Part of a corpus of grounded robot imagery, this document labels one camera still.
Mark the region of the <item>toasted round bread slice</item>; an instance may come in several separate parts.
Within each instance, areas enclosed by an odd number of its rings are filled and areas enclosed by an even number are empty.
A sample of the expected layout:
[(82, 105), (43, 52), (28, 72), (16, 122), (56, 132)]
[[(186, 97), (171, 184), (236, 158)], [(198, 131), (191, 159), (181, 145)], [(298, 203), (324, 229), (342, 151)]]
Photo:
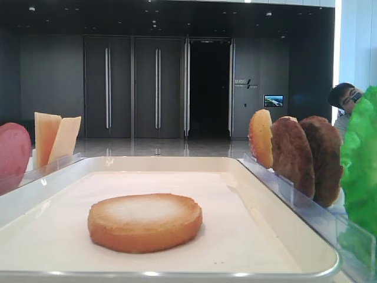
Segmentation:
[(91, 206), (91, 240), (117, 252), (158, 252), (193, 240), (203, 223), (202, 209), (192, 198), (171, 193), (128, 195)]

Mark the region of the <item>brown meat patty front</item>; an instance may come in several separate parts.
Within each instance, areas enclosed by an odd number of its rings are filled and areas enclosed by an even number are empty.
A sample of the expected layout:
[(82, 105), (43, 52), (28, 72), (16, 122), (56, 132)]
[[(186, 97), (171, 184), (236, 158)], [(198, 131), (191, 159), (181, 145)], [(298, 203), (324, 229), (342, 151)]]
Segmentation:
[(292, 118), (281, 117), (272, 124), (271, 131), (273, 170), (290, 180), (295, 189), (313, 198), (313, 157), (301, 125)]

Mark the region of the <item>person with glasses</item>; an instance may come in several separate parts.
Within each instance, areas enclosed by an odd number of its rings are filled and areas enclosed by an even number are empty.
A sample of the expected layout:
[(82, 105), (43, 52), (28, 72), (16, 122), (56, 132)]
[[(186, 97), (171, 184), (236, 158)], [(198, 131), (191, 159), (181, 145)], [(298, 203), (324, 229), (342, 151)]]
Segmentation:
[(364, 92), (362, 90), (350, 83), (338, 84), (331, 89), (328, 95), (329, 104), (344, 111), (344, 114), (339, 116), (334, 123), (334, 127), (337, 128), (342, 141), (345, 139), (353, 109), (363, 95)]

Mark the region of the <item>green lettuce leaf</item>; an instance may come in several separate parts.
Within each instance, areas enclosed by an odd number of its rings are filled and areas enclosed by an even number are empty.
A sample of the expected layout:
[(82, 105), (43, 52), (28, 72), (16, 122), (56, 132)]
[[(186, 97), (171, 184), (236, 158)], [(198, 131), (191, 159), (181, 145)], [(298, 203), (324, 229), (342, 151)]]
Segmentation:
[(359, 99), (340, 149), (348, 219), (376, 236), (376, 87)]

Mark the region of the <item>dark double door middle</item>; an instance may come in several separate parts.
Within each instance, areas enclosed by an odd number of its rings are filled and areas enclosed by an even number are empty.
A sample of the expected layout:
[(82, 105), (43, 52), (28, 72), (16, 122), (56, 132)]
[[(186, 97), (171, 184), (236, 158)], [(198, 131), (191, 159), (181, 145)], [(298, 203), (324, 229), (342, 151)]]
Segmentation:
[(180, 137), (180, 41), (135, 41), (135, 120), (137, 138)]

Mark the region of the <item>dark double door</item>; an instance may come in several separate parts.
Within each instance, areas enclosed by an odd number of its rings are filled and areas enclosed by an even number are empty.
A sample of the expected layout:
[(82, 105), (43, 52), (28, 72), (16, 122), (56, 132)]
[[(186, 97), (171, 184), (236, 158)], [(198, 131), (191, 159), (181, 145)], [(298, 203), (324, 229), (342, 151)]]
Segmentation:
[(137, 138), (180, 137), (180, 41), (135, 41), (135, 120)]
[(88, 138), (131, 137), (131, 41), (86, 37), (85, 131)]

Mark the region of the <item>orange cheese slice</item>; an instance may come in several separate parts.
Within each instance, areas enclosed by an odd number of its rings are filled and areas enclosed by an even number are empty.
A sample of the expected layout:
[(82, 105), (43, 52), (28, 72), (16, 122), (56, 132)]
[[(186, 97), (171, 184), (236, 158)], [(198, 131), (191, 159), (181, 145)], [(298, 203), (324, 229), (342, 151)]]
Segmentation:
[(62, 117), (47, 113), (34, 113), (35, 119), (35, 162), (40, 168), (48, 164)]

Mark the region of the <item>clear acrylic right rack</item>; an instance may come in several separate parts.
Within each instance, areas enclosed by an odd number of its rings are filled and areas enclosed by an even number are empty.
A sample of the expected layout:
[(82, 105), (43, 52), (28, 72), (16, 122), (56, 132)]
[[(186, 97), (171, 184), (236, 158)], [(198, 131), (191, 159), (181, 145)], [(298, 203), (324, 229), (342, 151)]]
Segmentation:
[(293, 183), (244, 154), (239, 161), (296, 213), (314, 232), (336, 248), (342, 271), (352, 282), (376, 282), (376, 237), (353, 223), (344, 209), (323, 208), (293, 188)]

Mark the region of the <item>brown meat patty rear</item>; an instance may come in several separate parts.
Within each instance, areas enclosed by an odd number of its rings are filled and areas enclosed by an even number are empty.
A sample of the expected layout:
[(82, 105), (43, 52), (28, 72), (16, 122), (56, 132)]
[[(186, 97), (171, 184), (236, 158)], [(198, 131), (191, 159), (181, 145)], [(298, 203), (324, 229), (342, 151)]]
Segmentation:
[(342, 139), (338, 129), (324, 117), (310, 116), (299, 122), (306, 134), (313, 157), (315, 195), (313, 200), (330, 207), (340, 192), (343, 166), (340, 165)]

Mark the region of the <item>brown meat patty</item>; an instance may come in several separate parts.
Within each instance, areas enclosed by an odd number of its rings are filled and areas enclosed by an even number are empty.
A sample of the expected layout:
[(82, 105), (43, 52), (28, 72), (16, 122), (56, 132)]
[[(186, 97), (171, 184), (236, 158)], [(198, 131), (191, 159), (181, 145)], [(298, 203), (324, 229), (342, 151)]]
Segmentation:
[(290, 180), (295, 189), (313, 198), (313, 157), (301, 125), (292, 118), (281, 117), (272, 124), (271, 131), (273, 170)]
[(343, 166), (340, 165), (342, 139), (338, 129), (324, 117), (310, 116), (299, 122), (306, 134), (313, 157), (315, 195), (313, 200), (330, 207), (340, 192)]

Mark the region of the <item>toasted bread slice in rack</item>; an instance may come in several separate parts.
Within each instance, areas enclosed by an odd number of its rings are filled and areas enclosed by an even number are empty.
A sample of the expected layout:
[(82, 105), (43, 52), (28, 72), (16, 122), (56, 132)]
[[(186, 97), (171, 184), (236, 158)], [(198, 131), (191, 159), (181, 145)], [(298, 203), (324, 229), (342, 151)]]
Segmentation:
[(253, 156), (267, 169), (271, 168), (273, 164), (271, 126), (270, 112), (261, 109), (251, 117), (248, 133), (250, 150)]

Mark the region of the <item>clear acrylic left rack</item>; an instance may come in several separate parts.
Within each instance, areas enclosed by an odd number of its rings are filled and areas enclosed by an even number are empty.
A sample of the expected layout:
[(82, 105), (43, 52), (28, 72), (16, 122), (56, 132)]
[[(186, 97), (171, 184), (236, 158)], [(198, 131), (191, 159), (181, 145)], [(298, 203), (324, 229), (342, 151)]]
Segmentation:
[(46, 166), (40, 167), (38, 169), (26, 171), (23, 178), (21, 179), (19, 187), (22, 187), (38, 179), (44, 178), (45, 176), (57, 172), (60, 169), (68, 167), (76, 162), (79, 162), (82, 159), (84, 159), (84, 157), (81, 156), (81, 153), (77, 153), (72, 156), (64, 156), (58, 159), (57, 161), (52, 162)]

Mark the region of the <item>pale yellow cheese slice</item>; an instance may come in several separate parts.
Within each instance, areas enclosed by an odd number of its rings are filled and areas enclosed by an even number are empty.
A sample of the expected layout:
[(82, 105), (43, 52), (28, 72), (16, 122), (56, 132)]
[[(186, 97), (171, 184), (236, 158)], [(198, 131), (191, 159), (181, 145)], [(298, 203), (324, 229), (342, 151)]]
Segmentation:
[(73, 155), (80, 124), (81, 116), (67, 117), (61, 120), (49, 155), (48, 164), (56, 162), (65, 156)]

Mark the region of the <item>clear acrylic rack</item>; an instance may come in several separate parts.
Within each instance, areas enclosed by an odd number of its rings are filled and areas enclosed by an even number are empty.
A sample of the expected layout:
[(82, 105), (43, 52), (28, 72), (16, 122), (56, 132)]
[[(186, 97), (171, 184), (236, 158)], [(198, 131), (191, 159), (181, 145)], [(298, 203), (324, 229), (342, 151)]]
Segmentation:
[(296, 213), (314, 232), (336, 248), (342, 271), (352, 282), (376, 282), (376, 237), (353, 223), (344, 209), (323, 208), (293, 188), (293, 183), (244, 154), (239, 161)]
[(57, 161), (52, 162), (46, 166), (40, 167), (38, 169), (26, 171), (23, 178), (21, 179), (19, 187), (22, 187), (38, 179), (44, 178), (45, 176), (57, 172), (60, 169), (68, 167), (76, 162), (79, 162), (82, 159), (84, 159), (84, 157), (81, 156), (81, 153), (77, 153), (72, 156), (64, 156), (58, 159)]

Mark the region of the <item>dark double door left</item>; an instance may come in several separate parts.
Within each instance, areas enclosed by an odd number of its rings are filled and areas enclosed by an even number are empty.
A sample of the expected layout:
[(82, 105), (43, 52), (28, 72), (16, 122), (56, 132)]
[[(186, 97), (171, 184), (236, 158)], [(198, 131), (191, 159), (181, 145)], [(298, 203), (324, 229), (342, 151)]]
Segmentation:
[(85, 131), (88, 138), (131, 137), (131, 41), (86, 37)]

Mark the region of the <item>small wall screen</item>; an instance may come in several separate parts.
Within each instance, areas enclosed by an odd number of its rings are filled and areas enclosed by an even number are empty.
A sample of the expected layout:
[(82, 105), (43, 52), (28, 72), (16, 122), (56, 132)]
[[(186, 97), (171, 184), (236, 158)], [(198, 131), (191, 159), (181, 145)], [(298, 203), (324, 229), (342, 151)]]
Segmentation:
[(264, 107), (283, 107), (282, 95), (264, 95)]

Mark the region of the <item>white rectangular tray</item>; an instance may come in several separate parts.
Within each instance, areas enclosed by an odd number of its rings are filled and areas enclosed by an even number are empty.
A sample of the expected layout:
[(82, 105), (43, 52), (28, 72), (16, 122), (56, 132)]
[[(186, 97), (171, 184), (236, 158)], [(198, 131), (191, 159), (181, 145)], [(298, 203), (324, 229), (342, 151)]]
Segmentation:
[(1, 197), (2, 282), (329, 282), (340, 265), (228, 157), (92, 157)]

